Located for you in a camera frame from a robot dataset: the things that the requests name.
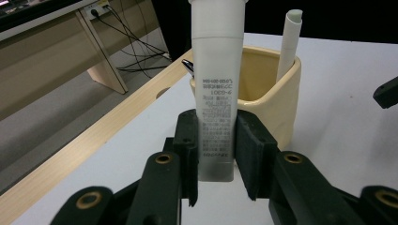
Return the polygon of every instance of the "screw hole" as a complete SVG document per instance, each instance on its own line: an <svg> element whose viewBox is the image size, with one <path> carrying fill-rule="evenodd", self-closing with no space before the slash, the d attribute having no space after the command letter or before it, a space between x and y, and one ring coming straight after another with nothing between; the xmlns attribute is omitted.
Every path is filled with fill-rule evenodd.
<svg viewBox="0 0 398 225"><path fill-rule="evenodd" d="M284 160L290 163L301 163L302 157L296 154L286 154L284 155Z"/></svg>
<svg viewBox="0 0 398 225"><path fill-rule="evenodd" d="M100 203L102 195L99 191L92 191L85 193L76 202L76 207L79 209L88 209Z"/></svg>
<svg viewBox="0 0 398 225"><path fill-rule="evenodd" d="M398 209L398 194L381 189L375 193L375 196L382 203Z"/></svg>
<svg viewBox="0 0 398 225"><path fill-rule="evenodd" d="M169 162L172 161L172 156L168 155L168 154L162 154L158 157L156 157L155 161L159 164L167 164Z"/></svg>

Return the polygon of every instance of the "cream ceramic pot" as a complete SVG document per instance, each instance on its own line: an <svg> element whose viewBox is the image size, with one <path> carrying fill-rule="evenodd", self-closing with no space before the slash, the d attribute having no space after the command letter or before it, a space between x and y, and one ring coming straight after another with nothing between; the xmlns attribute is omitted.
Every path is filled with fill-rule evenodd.
<svg viewBox="0 0 398 225"><path fill-rule="evenodd" d="M276 82L279 51L244 46L239 76L237 108L257 115L284 150L293 136L299 101L301 61ZM195 80L190 80L194 93Z"/></svg>

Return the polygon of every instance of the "cable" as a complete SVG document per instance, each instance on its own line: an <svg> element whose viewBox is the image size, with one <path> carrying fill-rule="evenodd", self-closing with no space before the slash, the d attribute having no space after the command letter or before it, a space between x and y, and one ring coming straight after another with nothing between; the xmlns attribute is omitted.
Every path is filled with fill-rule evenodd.
<svg viewBox="0 0 398 225"><path fill-rule="evenodd" d="M160 50L160 49L156 48L155 46L152 46L152 45L150 45L150 44L148 44L148 43L146 43L146 42L143 42L143 41L140 40L138 37L136 37L136 36L131 32L130 28L129 28L128 26L126 26L126 25L123 23L123 21L121 20L120 16L117 14L117 12L116 12L112 7L110 7L109 5L106 5L106 6L104 6L104 8L108 8L109 11L115 16L115 18L121 23L121 25L123 26L124 32L121 31L120 29L118 29L118 28L116 28L116 27L114 27L114 26L108 24L108 23L105 22L104 20L102 20L102 19L100 18L100 15L98 14L98 12L97 12L95 9L92 9L92 10L91 10L91 14L92 14L94 17L96 17L101 23L104 23L105 25L107 25L107 26L113 28L113 29L116 30L117 32L121 33L122 35L128 37L129 42L130 42L130 45L131 45L131 49L132 49L132 51L133 51L133 54L124 52L123 50L122 50L122 52L123 52L123 53L126 53L126 54L128 54L128 55L134 56L134 57L135 57L135 60L136 60L135 63L132 63L132 64L130 64L130 65L127 65L127 66L124 66L124 67L118 67L118 68L117 68L118 70L120 70L120 71L128 71L128 72L137 72L137 71L141 71L141 72L143 72L143 73L147 76L147 78L152 79L152 77L150 77L150 76L145 72L146 70L154 69L154 68L166 68L166 67L167 67L167 66L164 66L164 67L147 67L147 68L144 67L144 68L142 68L141 65L140 65L141 62L144 61L144 64L145 64L145 60L146 60L146 59L149 59L149 58L152 58L152 57L155 57L155 56L159 56L159 55L160 55L160 56L166 58L166 59L169 60L169 61L172 61L172 60L171 60L169 57L166 57L166 56L164 55L164 54L167 53L167 52L165 52L165 51L163 51L163 50ZM145 55L137 55L137 53L135 52L135 49L134 49L134 47L133 47L132 41L131 41L132 39L135 40L135 41L138 41L138 44L140 45L141 49L143 50L143 53L145 53L145 51L144 51L144 49L142 48L141 44L143 44L144 46L146 46L146 48L147 48L148 50L154 52L155 54L152 54L152 55L149 55L149 56L147 56L146 54L145 54ZM132 67L132 66L134 66L134 65L138 65L139 69L131 69L131 68L128 68L128 67Z"/></svg>
<svg viewBox="0 0 398 225"><path fill-rule="evenodd" d="M162 52L162 53L168 53L168 52L166 52L166 51L163 51L163 50L161 50L161 49L159 49L159 48L157 48L157 47L155 47L155 46L153 46L153 45L150 45L150 44L148 44L148 43L145 43L145 42L143 42L142 40L140 40L138 37L136 37L132 32L131 32L131 30L123 23L123 21L121 20L121 18L120 18L120 16L117 14L117 12L111 7L111 6L109 6L109 5L106 5L105 6L106 8L108 8L111 12L112 12L112 14L117 18L117 20L123 25L123 27L125 27L128 31L129 31L129 33L131 34L131 36L132 36L132 38L134 38L135 40L138 40L140 43L143 43L144 45L146 45L147 46L147 48L149 49L149 50L151 50L152 52L154 52L154 53L157 53L156 51L154 51L152 48L154 48L154 49L156 49L156 50L158 50L158 51L160 51L160 52Z"/></svg>
<svg viewBox="0 0 398 225"><path fill-rule="evenodd" d="M129 25L129 21L127 20L127 18L126 18L126 15L125 15L125 11L124 11L124 7L123 7L123 1L122 0L119 0L119 3L120 3L120 8L122 9L122 16L123 16L123 19L125 20L125 22L126 22L126 25L127 25L127 27L129 28L129 30L131 30L131 28L130 28L130 25ZM108 6L109 8L108 9L110 9L110 10L112 10L114 13L115 13L115 15L114 16L117 16L120 20L120 22L121 23L123 23L122 22L122 20L121 20L121 18L119 17L119 15L117 14L117 12L111 7L111 6Z"/></svg>
<svg viewBox="0 0 398 225"><path fill-rule="evenodd" d="M167 66L161 66L161 67L146 67L144 70L150 70L150 69L158 69L158 68L167 68ZM120 71L127 71L127 72L141 72L141 69L124 69L121 68Z"/></svg>
<svg viewBox="0 0 398 225"><path fill-rule="evenodd" d="M145 20L145 16L144 16L143 10L141 9L141 6L140 6L140 4L138 3L137 0L135 0L135 3L137 4L138 9L140 9L141 17L143 18L144 29L145 29L145 33L146 33L146 42L149 42L148 30L146 28L146 20Z"/></svg>
<svg viewBox="0 0 398 225"><path fill-rule="evenodd" d="M91 14L92 14L94 17L96 17L100 22L105 23L105 24L107 24L108 26L110 26L110 27L112 27L112 28L118 30L118 29L115 28L114 26L112 26L112 25L108 24L107 22L103 21L103 20L100 18L99 13L98 13L95 9L92 9L92 10L91 10ZM135 50L134 50L134 47L132 46L132 42L131 42L130 37L129 37L129 42L130 42L132 51L134 52L134 55L136 55ZM143 73L147 76L147 78L152 79L152 77L150 77L148 74L146 74L146 72L145 72L144 70L142 70L142 71L143 71Z"/></svg>

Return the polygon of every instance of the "wooden desk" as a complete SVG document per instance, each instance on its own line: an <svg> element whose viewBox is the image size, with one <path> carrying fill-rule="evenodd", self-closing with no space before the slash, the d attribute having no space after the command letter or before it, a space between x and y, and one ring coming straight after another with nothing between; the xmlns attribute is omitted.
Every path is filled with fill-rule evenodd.
<svg viewBox="0 0 398 225"><path fill-rule="evenodd" d="M160 91L172 86L187 74L187 70L180 63L183 58L191 60L191 51L175 60L96 124L0 196L0 224L10 224L19 217L154 102Z"/></svg>

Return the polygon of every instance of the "rolled white paper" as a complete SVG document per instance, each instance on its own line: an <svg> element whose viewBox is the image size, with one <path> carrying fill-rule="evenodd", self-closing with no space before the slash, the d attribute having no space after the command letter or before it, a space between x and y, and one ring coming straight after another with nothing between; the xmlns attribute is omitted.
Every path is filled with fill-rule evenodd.
<svg viewBox="0 0 398 225"><path fill-rule="evenodd" d="M200 181L234 179L235 122L247 0L190 0Z"/></svg>
<svg viewBox="0 0 398 225"><path fill-rule="evenodd" d="M302 10L300 9L291 9L286 13L276 82L289 71L295 61L302 25L301 16Z"/></svg>

